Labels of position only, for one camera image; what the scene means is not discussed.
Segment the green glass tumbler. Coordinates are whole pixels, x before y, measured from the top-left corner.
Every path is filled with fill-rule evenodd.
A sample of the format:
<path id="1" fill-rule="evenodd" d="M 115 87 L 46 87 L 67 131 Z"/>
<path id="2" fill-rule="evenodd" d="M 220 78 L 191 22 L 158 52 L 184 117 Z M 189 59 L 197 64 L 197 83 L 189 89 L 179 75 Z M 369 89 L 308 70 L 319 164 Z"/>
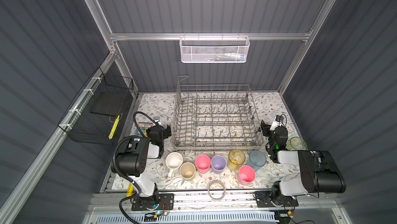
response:
<path id="1" fill-rule="evenodd" d="M 307 143 L 300 137 L 291 138 L 287 142 L 286 148 L 288 150 L 308 150 Z"/>

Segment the blue glass tumbler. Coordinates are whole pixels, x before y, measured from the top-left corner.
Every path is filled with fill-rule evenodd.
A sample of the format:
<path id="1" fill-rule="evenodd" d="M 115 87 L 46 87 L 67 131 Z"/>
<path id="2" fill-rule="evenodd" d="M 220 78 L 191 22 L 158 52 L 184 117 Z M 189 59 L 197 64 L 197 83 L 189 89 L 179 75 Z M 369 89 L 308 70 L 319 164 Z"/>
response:
<path id="1" fill-rule="evenodd" d="M 257 172 L 266 165 L 266 162 L 267 158 L 263 152 L 259 150 L 253 150 L 250 152 L 247 158 L 246 165 L 251 167 L 255 172 Z"/>

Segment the yellow glass tumbler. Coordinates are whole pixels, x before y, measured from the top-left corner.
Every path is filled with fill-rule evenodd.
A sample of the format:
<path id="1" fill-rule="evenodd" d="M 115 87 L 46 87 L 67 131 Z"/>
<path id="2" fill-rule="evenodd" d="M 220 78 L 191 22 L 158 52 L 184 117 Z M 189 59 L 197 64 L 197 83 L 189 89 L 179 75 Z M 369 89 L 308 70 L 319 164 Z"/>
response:
<path id="1" fill-rule="evenodd" d="M 240 149 L 232 149 L 228 154 L 227 166 L 231 172 L 238 170 L 246 161 L 245 153 Z"/>

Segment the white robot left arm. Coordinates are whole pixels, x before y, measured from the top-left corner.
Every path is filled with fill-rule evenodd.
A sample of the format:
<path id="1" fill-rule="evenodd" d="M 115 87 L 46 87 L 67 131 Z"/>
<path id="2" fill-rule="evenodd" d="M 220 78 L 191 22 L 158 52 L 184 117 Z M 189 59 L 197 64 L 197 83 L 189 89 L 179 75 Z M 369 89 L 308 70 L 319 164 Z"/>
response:
<path id="1" fill-rule="evenodd" d="M 111 171 L 127 180 L 136 190 L 133 203 L 140 208 L 155 209 L 159 205 L 159 190 L 145 172 L 148 159 L 160 159 L 164 153 L 164 140 L 172 136 L 171 126 L 154 125 L 136 135 L 123 138 L 112 157 Z"/>

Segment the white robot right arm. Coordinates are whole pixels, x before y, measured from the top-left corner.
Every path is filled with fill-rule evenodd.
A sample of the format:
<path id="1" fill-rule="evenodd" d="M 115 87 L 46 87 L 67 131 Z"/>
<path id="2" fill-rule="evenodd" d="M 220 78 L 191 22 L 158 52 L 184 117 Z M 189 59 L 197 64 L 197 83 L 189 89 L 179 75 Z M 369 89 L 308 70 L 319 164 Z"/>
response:
<path id="1" fill-rule="evenodd" d="M 258 131 L 268 138 L 266 151 L 273 163 L 299 167 L 296 178 L 273 184 L 268 199 L 274 206 L 298 206 L 297 196 L 345 192 L 346 182 L 328 151 L 288 150 L 288 131 L 282 124 L 274 126 L 261 121 Z"/>

